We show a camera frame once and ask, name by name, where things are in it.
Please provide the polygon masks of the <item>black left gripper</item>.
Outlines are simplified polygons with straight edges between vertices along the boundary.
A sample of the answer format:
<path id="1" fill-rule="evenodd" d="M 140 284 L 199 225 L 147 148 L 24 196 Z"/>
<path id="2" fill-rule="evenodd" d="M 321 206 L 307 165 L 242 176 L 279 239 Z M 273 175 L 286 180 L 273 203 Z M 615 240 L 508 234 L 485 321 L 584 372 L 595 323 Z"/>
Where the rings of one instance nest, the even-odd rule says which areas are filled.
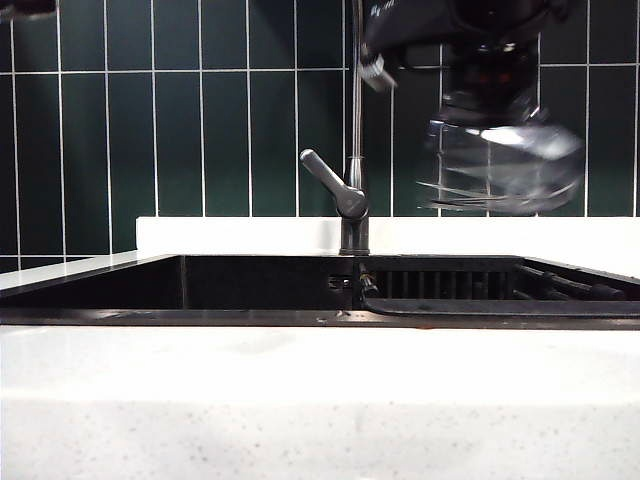
<path id="1" fill-rule="evenodd" d="M 56 0 L 0 0 L 2 23 L 38 19 L 56 13 Z"/>

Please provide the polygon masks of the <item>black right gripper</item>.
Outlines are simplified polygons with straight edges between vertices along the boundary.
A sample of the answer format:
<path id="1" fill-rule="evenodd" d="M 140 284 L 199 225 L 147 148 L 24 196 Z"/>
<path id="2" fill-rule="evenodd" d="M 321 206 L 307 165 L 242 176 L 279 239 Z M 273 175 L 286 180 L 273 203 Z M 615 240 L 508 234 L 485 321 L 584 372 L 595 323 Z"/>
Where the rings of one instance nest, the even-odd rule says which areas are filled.
<path id="1" fill-rule="evenodd" d="M 359 74 L 376 92 L 397 88 L 397 48 L 432 43 L 520 43 L 548 19 L 565 21 L 574 1 L 384 1 L 372 7 Z M 536 81 L 532 46 L 457 46 L 447 63 L 446 106 L 500 112 L 527 103 Z"/>

